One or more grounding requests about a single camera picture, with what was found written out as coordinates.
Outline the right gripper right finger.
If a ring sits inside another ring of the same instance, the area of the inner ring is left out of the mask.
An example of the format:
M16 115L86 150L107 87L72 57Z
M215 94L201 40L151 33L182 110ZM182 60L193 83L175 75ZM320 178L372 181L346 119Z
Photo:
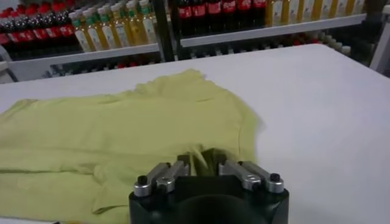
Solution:
M252 192L261 189L281 194L285 190L284 181L278 173L270 173L251 161L227 159L225 154L218 154L218 175L233 175L245 190Z

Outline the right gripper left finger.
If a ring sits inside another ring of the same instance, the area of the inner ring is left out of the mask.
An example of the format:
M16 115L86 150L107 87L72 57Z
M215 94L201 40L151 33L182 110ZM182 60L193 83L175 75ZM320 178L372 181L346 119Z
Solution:
M190 156L179 155L174 164L159 163L147 175L139 176L134 184L133 194L137 197L148 197L159 186L164 186L167 192L172 192L176 179L190 174Z

